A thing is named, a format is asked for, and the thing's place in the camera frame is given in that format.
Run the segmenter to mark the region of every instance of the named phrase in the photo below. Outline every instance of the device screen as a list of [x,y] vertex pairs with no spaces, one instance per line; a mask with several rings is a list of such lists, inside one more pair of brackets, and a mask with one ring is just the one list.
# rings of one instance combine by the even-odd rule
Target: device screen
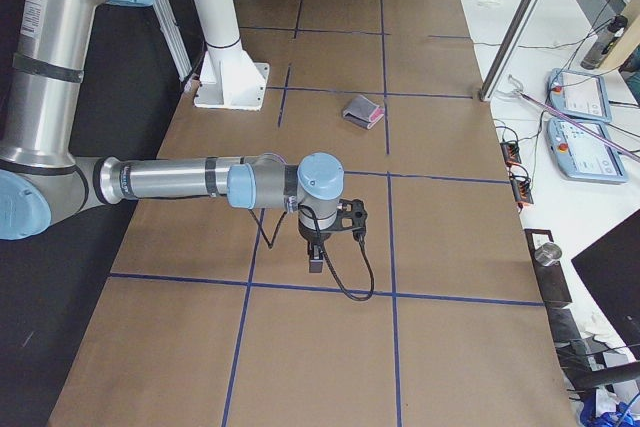
[[562,73],[566,109],[581,114],[604,117],[602,98],[596,77]]
[[[603,135],[598,124],[581,122],[581,125]],[[569,145],[569,152],[578,172],[610,176],[619,174],[609,148],[602,142],[568,122],[560,122],[560,128]]]

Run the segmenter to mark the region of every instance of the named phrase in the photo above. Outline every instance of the robotic arm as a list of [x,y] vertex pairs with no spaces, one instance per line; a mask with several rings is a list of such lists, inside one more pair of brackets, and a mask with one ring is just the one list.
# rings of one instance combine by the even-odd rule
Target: robotic arm
[[[274,154],[150,161],[73,157],[69,138],[94,12],[107,1],[153,3],[25,0],[0,138],[0,239],[36,235],[76,213],[123,199],[222,196],[232,207],[297,211],[311,271],[322,268],[323,243],[331,233],[351,231],[363,248],[364,205],[340,199],[344,172],[328,154],[312,154],[298,166]],[[204,97],[256,108],[252,99],[266,79],[242,50],[233,1],[195,1],[208,46]]]

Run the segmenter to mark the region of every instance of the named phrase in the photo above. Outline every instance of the blue control panel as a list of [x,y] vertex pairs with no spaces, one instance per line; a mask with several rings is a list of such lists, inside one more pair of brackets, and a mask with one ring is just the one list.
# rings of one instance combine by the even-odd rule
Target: blue control panel
[[548,88],[551,105],[563,114],[611,122],[611,106],[602,76],[553,69]]
[[[610,139],[604,123],[579,123]],[[618,152],[569,122],[557,118],[549,120],[547,137],[552,156],[569,179],[609,184],[627,182],[628,176]]]

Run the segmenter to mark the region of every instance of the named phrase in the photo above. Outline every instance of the black panel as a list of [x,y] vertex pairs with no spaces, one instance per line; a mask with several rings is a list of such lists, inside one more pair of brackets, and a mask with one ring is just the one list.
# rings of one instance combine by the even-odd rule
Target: black panel
[[[191,0],[172,0],[191,58],[201,50]],[[0,0],[0,96],[10,83],[23,0]],[[71,151],[153,158],[180,82],[152,8],[96,12]],[[0,241],[0,425],[44,426],[135,208],[100,207],[23,241]]]
[[[640,211],[573,259],[578,275],[626,344],[640,343]],[[631,349],[636,357],[640,347]]]

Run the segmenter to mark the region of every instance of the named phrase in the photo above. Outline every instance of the label on robot arm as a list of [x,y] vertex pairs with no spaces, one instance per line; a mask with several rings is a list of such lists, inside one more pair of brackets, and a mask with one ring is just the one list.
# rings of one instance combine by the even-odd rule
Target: label on robot arm
[[22,35],[26,35],[32,39],[40,38],[46,7],[47,0],[24,0],[22,27],[20,28]]

